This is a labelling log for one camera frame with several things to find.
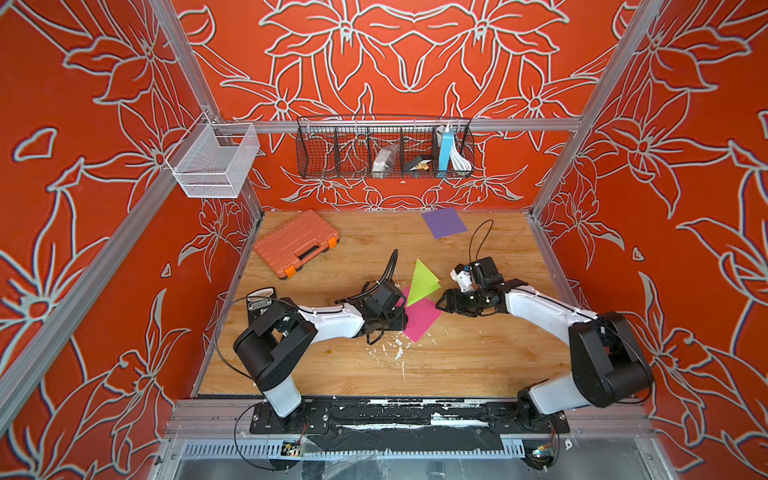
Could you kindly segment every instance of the green paper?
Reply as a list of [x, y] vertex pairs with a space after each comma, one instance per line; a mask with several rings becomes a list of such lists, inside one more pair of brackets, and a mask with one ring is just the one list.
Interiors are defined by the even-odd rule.
[[440, 279], [436, 277], [421, 260], [416, 259], [416, 268], [413, 270], [411, 291], [408, 292], [408, 302], [406, 303], [406, 306], [413, 305], [438, 288], [440, 288]]

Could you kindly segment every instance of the black wire basket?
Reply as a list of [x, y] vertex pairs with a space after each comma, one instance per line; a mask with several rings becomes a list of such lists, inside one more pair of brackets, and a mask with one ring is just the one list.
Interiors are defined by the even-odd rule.
[[[469, 118], [402, 115], [299, 117], [296, 163], [304, 178], [460, 178], [475, 171], [475, 139]], [[470, 168], [453, 161], [439, 170], [440, 126], [450, 125], [454, 145]], [[380, 170], [376, 157], [396, 155], [391, 170]]]

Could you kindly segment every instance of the white mesh basket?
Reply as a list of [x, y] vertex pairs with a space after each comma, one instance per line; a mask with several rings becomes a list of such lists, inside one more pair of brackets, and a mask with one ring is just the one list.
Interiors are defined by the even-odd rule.
[[173, 168], [184, 193], [192, 198], [236, 198], [248, 177], [253, 159], [259, 153], [259, 137], [253, 125], [238, 146], [221, 146], [214, 130], [205, 131]]

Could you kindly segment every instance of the wire basket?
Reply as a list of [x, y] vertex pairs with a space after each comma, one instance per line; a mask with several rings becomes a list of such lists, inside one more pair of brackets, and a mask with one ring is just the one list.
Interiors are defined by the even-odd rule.
[[[460, 178], [475, 170], [475, 139], [469, 129], [469, 118], [403, 117], [376, 115], [300, 117], [296, 134], [296, 164], [304, 178]], [[454, 144], [459, 154], [472, 166], [456, 170], [453, 162], [439, 169], [440, 146], [438, 127], [454, 129]], [[394, 168], [374, 171], [374, 160], [384, 148], [396, 152]], [[426, 170], [408, 170], [406, 165], [417, 157]]]
[[221, 145], [208, 124], [176, 167], [174, 177], [188, 197], [237, 198], [259, 153], [253, 125], [240, 145]]

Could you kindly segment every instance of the orange toolbox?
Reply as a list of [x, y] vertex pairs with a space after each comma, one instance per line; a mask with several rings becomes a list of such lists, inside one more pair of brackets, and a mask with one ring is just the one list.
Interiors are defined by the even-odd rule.
[[338, 242], [339, 232], [314, 210], [307, 210], [258, 240], [253, 250], [278, 278], [285, 280]]

